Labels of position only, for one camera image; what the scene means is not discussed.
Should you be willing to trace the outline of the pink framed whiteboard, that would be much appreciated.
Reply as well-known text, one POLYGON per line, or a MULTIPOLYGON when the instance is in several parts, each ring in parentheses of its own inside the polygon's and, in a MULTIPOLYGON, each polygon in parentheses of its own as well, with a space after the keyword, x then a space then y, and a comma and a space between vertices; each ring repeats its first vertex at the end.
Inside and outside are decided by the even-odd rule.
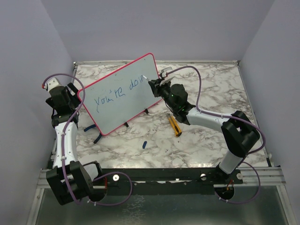
POLYGON ((161 100, 154 97, 143 75, 150 80, 158 79, 152 53, 79 89, 77 96, 102 135, 108 135, 161 100))

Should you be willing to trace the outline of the blue marker cap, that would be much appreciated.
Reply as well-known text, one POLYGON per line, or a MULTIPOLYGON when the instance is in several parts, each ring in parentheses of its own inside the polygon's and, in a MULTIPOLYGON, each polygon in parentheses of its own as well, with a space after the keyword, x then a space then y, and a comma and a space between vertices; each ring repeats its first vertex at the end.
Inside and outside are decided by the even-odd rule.
POLYGON ((143 145, 142 145, 142 148, 145 149, 146 145, 147 145, 147 141, 144 141, 143 145))

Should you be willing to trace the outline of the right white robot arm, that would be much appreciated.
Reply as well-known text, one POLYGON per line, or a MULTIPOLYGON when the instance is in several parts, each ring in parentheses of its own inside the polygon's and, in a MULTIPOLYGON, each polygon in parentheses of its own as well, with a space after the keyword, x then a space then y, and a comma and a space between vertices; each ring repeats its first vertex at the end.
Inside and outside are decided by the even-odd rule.
POLYGON ((218 164, 215 177, 220 183, 228 182, 233 176, 232 172, 260 139, 258 130, 245 113, 236 111, 233 114, 221 115, 197 109, 196 105, 188 102, 188 93, 182 84, 171 85, 168 82, 161 85, 162 81, 149 80, 148 84, 153 95, 164 100, 179 123, 198 125, 223 134, 228 152, 218 164))

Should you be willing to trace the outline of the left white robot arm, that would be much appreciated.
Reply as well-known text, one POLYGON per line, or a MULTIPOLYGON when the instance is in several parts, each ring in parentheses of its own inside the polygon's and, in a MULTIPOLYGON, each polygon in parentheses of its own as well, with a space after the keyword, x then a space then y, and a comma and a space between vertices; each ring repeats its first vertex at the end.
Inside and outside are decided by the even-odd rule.
POLYGON ((77 157, 77 131, 81 105, 78 89, 69 83, 60 84, 52 78, 45 84, 50 97, 46 103, 52 108, 52 126, 56 132, 56 155, 46 180, 58 203, 65 205, 94 195, 93 185, 103 181, 100 164, 93 161, 81 164, 77 157))

